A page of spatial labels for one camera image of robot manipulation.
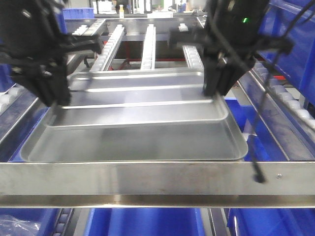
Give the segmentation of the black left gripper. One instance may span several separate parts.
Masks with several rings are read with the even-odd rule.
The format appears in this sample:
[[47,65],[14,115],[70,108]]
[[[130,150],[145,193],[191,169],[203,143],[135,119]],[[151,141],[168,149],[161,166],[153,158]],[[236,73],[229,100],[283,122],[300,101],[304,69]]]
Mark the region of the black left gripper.
[[2,0],[0,2],[0,61],[11,66],[14,82],[36,95],[46,106],[65,106],[71,95],[67,81],[67,55],[101,53],[98,35],[63,33],[54,0]]

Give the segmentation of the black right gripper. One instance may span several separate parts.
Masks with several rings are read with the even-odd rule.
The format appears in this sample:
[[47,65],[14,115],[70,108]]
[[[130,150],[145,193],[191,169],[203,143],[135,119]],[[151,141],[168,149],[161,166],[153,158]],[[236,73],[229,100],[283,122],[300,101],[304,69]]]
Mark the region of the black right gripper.
[[171,29],[168,45],[203,49],[205,96],[227,95],[236,81],[253,68],[257,51],[289,54],[293,42],[286,36],[260,33],[268,0],[209,0],[203,28]]

